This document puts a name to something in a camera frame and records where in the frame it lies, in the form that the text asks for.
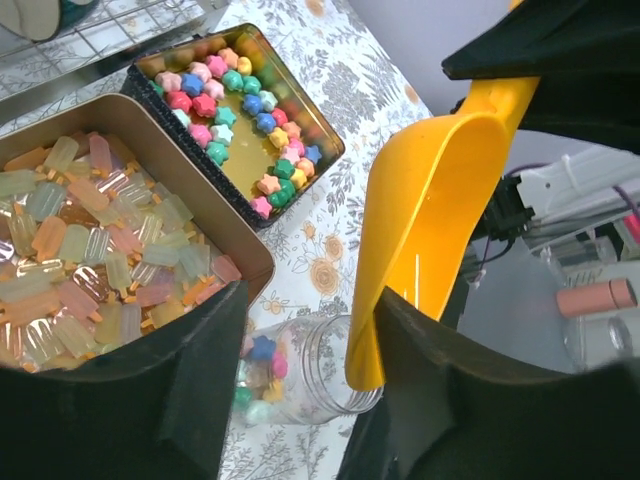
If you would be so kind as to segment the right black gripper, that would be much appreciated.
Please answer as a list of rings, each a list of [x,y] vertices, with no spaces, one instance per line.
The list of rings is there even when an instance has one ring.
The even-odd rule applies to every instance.
[[[451,80],[550,75],[521,130],[639,153],[637,1],[523,1],[441,66]]]

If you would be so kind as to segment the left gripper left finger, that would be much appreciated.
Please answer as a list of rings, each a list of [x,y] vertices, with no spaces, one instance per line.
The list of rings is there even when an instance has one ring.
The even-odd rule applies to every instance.
[[[1,370],[5,479],[214,479],[244,335],[237,281],[74,370]]]

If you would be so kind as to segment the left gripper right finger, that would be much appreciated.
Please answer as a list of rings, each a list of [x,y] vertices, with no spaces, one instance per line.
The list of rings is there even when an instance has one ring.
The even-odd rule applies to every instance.
[[[580,374],[495,352],[385,291],[386,384],[358,417],[342,479],[635,479],[639,362]]]

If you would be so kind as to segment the clear glass jar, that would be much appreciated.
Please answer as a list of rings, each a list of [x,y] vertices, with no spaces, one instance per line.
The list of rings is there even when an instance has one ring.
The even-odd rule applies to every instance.
[[[247,425],[319,425],[371,410],[383,390],[356,391],[344,364],[350,317],[299,316],[245,336],[232,414]]]

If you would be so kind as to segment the yellow plastic scoop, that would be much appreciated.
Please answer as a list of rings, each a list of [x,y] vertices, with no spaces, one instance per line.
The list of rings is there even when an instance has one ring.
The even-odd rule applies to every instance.
[[[474,81],[456,113],[415,122],[379,151],[368,177],[345,359],[352,389],[385,382],[374,321],[385,288],[441,317],[538,83]]]

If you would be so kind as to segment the popsicle candy tin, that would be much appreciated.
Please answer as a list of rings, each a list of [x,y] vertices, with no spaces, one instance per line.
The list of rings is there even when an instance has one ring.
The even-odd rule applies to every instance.
[[[274,260],[134,100],[109,94],[1,139],[1,365],[70,370],[140,345]]]

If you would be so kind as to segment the star candy tin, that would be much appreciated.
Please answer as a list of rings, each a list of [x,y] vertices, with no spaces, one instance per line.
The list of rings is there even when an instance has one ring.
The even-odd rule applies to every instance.
[[[283,216],[345,152],[250,23],[136,59],[122,91],[255,230]]]

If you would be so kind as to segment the steel dish rack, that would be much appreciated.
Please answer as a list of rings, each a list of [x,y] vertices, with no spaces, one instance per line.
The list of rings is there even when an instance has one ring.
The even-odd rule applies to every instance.
[[[61,6],[58,31],[40,42],[1,25],[1,98],[209,20],[228,5],[227,1],[99,1],[80,11]]]

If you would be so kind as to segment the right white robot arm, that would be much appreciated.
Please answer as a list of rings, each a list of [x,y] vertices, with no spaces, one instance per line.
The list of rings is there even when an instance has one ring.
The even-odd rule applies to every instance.
[[[638,177],[638,2],[523,1],[442,68],[451,80],[536,77],[520,128],[592,143],[521,173],[518,194],[534,219]]]

